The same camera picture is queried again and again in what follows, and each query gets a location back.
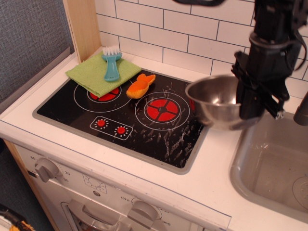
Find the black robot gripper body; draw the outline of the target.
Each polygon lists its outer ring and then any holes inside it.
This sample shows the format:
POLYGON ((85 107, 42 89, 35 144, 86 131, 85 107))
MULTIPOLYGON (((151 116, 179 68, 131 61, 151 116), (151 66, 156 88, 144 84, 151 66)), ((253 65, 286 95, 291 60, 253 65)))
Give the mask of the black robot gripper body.
POLYGON ((291 42, 279 48, 274 45, 262 47, 252 44, 249 54, 241 51, 235 53, 236 62, 231 71, 238 78, 238 84, 254 90, 264 106, 266 90, 287 89, 285 80, 295 69, 300 49, 299 42, 291 42))

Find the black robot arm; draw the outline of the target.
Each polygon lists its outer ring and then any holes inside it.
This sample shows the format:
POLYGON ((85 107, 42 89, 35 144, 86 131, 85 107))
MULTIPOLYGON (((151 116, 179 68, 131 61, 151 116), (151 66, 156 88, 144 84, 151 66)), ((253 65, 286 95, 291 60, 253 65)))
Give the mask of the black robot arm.
POLYGON ((267 110, 282 118, 290 96, 285 80, 298 70, 301 48, 307 46, 299 28, 308 23, 306 0, 257 0, 249 54, 235 53, 232 72, 238 78, 236 102, 240 118, 260 117, 267 110))

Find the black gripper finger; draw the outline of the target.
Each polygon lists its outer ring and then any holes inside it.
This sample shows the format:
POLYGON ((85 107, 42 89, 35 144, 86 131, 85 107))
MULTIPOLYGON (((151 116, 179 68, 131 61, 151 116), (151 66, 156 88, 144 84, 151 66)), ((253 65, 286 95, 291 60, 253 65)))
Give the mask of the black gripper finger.
POLYGON ((282 119, 285 114, 284 103, 290 99, 287 89, 278 89, 278 91, 265 91, 264 108, 272 115, 274 119, 282 119))
POLYGON ((243 84, 238 84, 238 103, 241 104, 239 112, 241 119, 261 117, 265 110, 257 93, 243 84))

